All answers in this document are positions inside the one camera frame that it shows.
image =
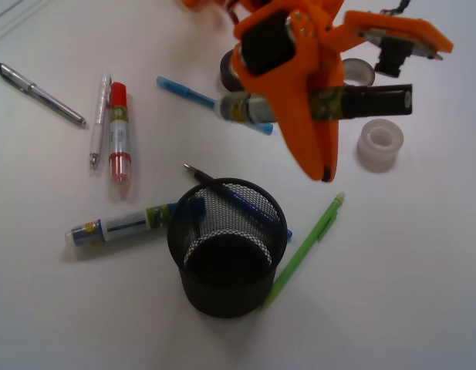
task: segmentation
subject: red cap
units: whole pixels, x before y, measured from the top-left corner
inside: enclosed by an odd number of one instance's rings
[[[119,82],[115,82],[111,85],[111,108],[114,106],[128,107],[127,87]]]

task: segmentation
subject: orange 3d-printed part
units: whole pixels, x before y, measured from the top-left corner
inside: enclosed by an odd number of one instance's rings
[[[408,55],[412,53],[429,59],[440,59],[438,52],[453,49],[445,36],[421,19],[350,11],[342,25],[333,27],[333,19],[343,0],[266,2],[241,0],[252,13],[235,26],[235,36],[241,42],[235,46],[231,64],[247,91],[267,98],[289,150],[314,180],[330,182],[336,174],[338,121],[313,121],[309,93],[313,89],[343,84],[341,52],[367,40],[380,46],[382,51],[386,40],[392,42],[391,45],[397,42],[410,44]],[[294,43],[294,56],[266,72],[253,73],[241,54],[243,38],[280,12],[289,14],[284,27]]]

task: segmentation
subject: green mechanical pencil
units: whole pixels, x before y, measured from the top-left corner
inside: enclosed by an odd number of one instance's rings
[[[323,214],[322,218],[320,218],[320,221],[318,221],[313,230],[309,233],[308,237],[306,237],[305,241],[303,241],[301,244],[301,247],[299,247],[287,266],[285,266],[284,271],[279,275],[277,280],[275,280],[274,286],[272,287],[267,299],[265,299],[262,309],[266,309],[279,295],[281,290],[287,284],[289,278],[292,276],[292,274],[294,274],[296,268],[298,268],[299,264],[301,264],[302,260],[305,259],[308,252],[312,249],[315,241],[322,240],[323,236],[332,226],[333,221],[336,220],[337,210],[340,208],[340,206],[342,206],[344,197],[345,194],[340,193],[336,199],[334,199],[332,204],[330,204],[330,207]]]

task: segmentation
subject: silver pen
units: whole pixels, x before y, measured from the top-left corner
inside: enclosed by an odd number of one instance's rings
[[[100,160],[102,147],[103,124],[106,119],[107,103],[111,92],[113,80],[109,73],[104,73],[100,82],[99,101],[97,102],[96,122],[92,128],[92,141],[90,142],[90,168],[95,170]]]
[[[61,103],[54,96],[38,87],[35,83],[28,80],[15,70],[9,68],[6,64],[0,63],[0,75],[7,83],[14,86],[26,95],[37,99],[45,106],[66,117],[78,127],[85,129],[87,127],[86,120],[80,114],[69,108],[67,105]]]

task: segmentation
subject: pen holder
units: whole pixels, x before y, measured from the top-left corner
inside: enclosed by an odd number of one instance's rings
[[[204,199],[204,214],[192,210],[195,198]],[[167,242],[190,303],[207,315],[233,318],[267,298],[285,251],[287,225],[262,188],[216,179],[183,195]]]

